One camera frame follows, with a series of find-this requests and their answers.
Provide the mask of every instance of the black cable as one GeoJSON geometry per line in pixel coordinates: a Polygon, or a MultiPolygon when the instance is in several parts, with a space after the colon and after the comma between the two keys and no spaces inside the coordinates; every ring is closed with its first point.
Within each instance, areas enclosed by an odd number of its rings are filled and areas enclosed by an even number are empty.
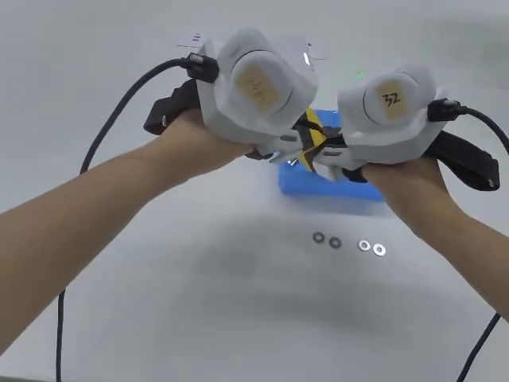
{"type": "Polygon", "coordinates": [[[477,357],[477,353],[481,350],[481,348],[484,345],[484,342],[488,339],[489,335],[492,333],[493,328],[495,328],[495,325],[500,319],[500,314],[495,313],[491,321],[489,322],[488,326],[486,326],[486,329],[481,334],[479,340],[477,340],[476,345],[468,355],[467,361],[464,363],[463,368],[461,369],[460,375],[458,376],[458,379],[456,382],[464,382],[465,378],[467,377],[468,372],[470,371],[470,368],[472,367],[472,364],[474,360],[477,357]]]}
{"type": "Polygon", "coordinates": [[[500,126],[497,125],[495,121],[493,121],[493,119],[481,113],[480,111],[477,111],[476,109],[471,109],[470,107],[461,107],[460,113],[463,115],[471,115],[472,117],[483,121],[490,128],[490,130],[496,134],[498,139],[503,144],[503,148],[506,149],[507,155],[509,155],[509,138],[507,135],[505,135],[500,126]]]}
{"type": "MultiPolygon", "coordinates": [[[[471,109],[470,107],[461,106],[459,107],[459,112],[461,115],[471,115],[472,117],[475,117],[480,121],[484,122],[490,128],[490,130],[495,133],[500,142],[503,144],[503,148],[506,149],[507,155],[509,155],[509,138],[503,132],[502,128],[500,128],[500,126],[497,125],[495,121],[493,121],[493,119],[489,118],[487,115],[481,113],[480,111],[471,109]]],[[[481,334],[476,345],[473,347],[472,351],[468,355],[468,358],[464,363],[463,368],[461,369],[460,375],[458,376],[457,382],[464,382],[465,378],[467,377],[468,371],[472,367],[472,364],[477,357],[477,354],[482,349],[484,342],[486,342],[486,340],[492,333],[493,329],[495,328],[499,320],[500,314],[495,313],[491,321],[486,326],[486,329],[484,329],[484,332],[481,334]]]]}
{"type": "MultiPolygon", "coordinates": [[[[143,87],[143,85],[152,80],[155,76],[164,72],[166,69],[175,67],[188,68],[189,60],[185,58],[180,58],[163,62],[162,64],[159,64],[158,66],[147,72],[145,75],[143,75],[138,81],[134,83],[133,86],[130,87],[127,93],[120,100],[117,107],[111,113],[110,118],[108,118],[106,123],[104,123],[104,126],[101,128],[101,130],[95,137],[94,142],[92,142],[90,148],[88,149],[88,152],[85,155],[85,159],[83,160],[83,164],[81,165],[80,175],[88,171],[88,167],[90,167],[90,163],[92,162],[92,159],[94,158],[95,152],[99,148],[99,145],[104,140],[104,137],[106,136],[108,131],[110,131],[111,127],[119,117],[120,113],[122,113],[124,108],[133,98],[133,96],[138,92],[138,90],[140,90],[143,87]]],[[[63,290],[58,295],[58,315],[57,315],[58,317],[56,324],[56,362],[55,362],[56,382],[62,381],[62,334],[64,332],[64,300],[65,300],[65,290],[63,290]]]]}

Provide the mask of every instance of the black strap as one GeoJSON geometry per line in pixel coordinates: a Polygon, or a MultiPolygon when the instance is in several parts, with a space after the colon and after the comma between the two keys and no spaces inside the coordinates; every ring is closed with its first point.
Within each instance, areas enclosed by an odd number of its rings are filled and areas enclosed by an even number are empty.
{"type": "Polygon", "coordinates": [[[143,128],[151,134],[161,135],[186,110],[200,109],[196,80],[187,80],[175,88],[168,98],[158,99],[152,106],[143,128]]]}
{"type": "Polygon", "coordinates": [[[265,161],[267,159],[271,159],[273,157],[274,154],[265,154],[265,155],[262,155],[258,149],[254,149],[253,151],[251,151],[250,153],[246,154],[246,156],[249,158],[249,159],[255,159],[257,161],[265,161]]]}
{"type": "MultiPolygon", "coordinates": [[[[500,188],[499,162],[456,135],[441,131],[424,155],[444,163],[471,189],[496,191],[500,188]]],[[[343,169],[343,175],[350,181],[367,182],[362,168],[354,171],[343,169]]]]}

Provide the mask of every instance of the forearm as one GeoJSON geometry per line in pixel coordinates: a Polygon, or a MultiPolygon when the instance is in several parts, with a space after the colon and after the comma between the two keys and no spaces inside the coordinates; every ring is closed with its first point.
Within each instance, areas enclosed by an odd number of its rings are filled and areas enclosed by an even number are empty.
{"type": "Polygon", "coordinates": [[[509,321],[509,238],[456,208],[415,232],[509,321]]]}
{"type": "Polygon", "coordinates": [[[0,215],[0,354],[148,201],[182,181],[136,153],[0,215]]]}

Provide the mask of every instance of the metal washer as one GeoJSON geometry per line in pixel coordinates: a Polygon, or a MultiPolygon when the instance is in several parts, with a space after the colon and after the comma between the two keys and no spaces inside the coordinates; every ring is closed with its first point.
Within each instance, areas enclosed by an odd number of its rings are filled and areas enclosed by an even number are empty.
{"type": "Polygon", "coordinates": [[[359,243],[357,243],[357,247],[362,252],[367,252],[371,249],[371,244],[369,244],[369,242],[366,240],[360,240],[359,243]]]}
{"type": "Polygon", "coordinates": [[[329,240],[328,240],[328,245],[331,246],[331,248],[334,248],[334,249],[340,249],[341,248],[341,245],[343,245],[341,243],[341,240],[339,237],[331,237],[329,240]]]}
{"type": "Polygon", "coordinates": [[[385,249],[385,247],[382,244],[377,243],[377,244],[373,245],[373,252],[377,256],[385,256],[385,254],[387,253],[387,250],[385,249]]]}
{"type": "Polygon", "coordinates": [[[324,233],[320,231],[313,233],[313,241],[317,244],[322,244],[325,241],[324,233]]]}

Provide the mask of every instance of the cable connector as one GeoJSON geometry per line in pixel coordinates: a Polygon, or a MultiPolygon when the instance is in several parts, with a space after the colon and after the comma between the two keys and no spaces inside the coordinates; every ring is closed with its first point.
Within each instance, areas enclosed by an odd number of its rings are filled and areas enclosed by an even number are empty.
{"type": "Polygon", "coordinates": [[[466,114],[466,107],[453,99],[435,99],[428,105],[428,121],[455,121],[460,115],[466,114]]]}
{"type": "Polygon", "coordinates": [[[188,76],[195,80],[214,84],[220,75],[217,60],[197,53],[190,53],[185,59],[182,68],[188,70],[188,76]]]}

